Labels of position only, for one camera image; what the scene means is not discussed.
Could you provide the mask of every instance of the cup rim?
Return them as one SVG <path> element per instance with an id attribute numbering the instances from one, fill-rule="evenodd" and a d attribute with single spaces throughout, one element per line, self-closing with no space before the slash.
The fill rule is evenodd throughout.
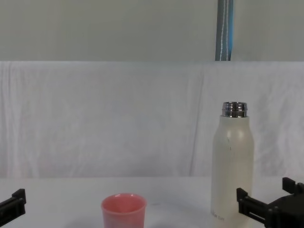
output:
<path id="1" fill-rule="evenodd" d="M 114 211 L 111 211 L 111 210 L 107 210 L 104 208 L 104 202 L 106 200 L 108 200 L 109 198 L 112 198 L 112 197 L 115 197 L 115 196 L 118 196 L 118 195 L 127 195 L 127 196 L 131 196 L 131 195 L 134 195 L 136 197 L 139 197 L 141 200 L 143 200 L 143 206 L 140 207 L 139 209 L 137 210 L 134 210 L 134 211 L 131 211 L 131 212 L 114 212 Z M 101 202 L 101 209 L 103 212 L 106 212 L 107 214 L 112 214 L 112 215 L 131 215 L 131 214 L 135 214 L 143 209 L 145 209 L 147 206 L 147 200 L 142 197 L 141 195 L 138 195 L 138 194 L 135 194 L 135 193 L 118 193 L 118 194 L 114 194 L 114 195 L 111 195 L 111 196 L 108 196 L 106 197 L 102 202 Z"/>

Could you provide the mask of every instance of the plastic cup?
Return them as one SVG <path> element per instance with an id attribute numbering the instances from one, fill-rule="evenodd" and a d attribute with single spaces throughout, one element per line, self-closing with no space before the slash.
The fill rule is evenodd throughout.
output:
<path id="1" fill-rule="evenodd" d="M 104 228 L 143 228 L 147 201 L 133 193 L 121 193 L 104 199 L 101 209 Z"/>

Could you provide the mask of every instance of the water bottle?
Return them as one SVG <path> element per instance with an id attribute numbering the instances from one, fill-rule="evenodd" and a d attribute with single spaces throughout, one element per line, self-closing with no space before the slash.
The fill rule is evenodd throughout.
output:
<path id="1" fill-rule="evenodd" d="M 254 141 L 247 104 L 225 102 L 213 139 L 212 228 L 248 228 L 250 218 L 239 214 L 237 188 L 251 194 Z"/>

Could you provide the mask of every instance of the table surface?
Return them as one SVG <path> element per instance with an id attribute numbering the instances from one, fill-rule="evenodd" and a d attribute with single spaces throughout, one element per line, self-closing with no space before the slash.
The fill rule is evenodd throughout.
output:
<path id="1" fill-rule="evenodd" d="M 147 199 L 145 228 L 210 224 L 210 178 L 0 179 L 0 186 L 1 201 L 19 188 L 25 188 L 27 196 L 26 214 L 5 228 L 102 228 L 100 203 L 120 192 Z M 254 186 L 253 196 L 266 203 L 286 195 L 279 177 L 255 180 Z M 264 226 L 254 222 L 253 227 Z"/>

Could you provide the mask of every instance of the metal pole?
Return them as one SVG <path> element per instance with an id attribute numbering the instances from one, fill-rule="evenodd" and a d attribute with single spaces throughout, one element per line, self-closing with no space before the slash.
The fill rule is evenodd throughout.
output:
<path id="1" fill-rule="evenodd" d="M 233 0 L 218 0 L 215 60 L 230 61 L 233 35 Z"/>

